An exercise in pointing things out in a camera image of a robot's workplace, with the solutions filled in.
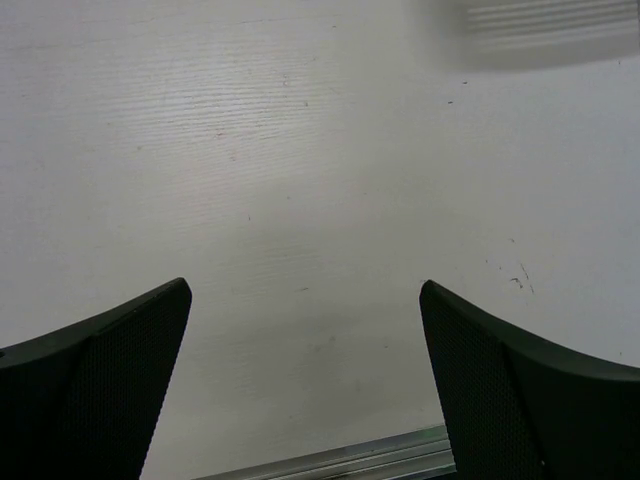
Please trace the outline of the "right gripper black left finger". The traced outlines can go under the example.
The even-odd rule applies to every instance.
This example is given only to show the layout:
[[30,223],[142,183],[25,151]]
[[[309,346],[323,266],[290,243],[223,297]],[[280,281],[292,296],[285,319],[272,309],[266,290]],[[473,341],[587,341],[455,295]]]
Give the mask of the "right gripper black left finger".
[[176,278],[2,348],[2,478],[139,478],[191,302]]

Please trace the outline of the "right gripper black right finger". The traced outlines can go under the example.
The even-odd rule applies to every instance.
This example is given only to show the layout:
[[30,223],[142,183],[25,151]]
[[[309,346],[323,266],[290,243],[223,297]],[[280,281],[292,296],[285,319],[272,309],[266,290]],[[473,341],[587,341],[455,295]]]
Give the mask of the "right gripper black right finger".
[[638,478],[638,368],[546,340],[432,280],[420,311],[457,478]]

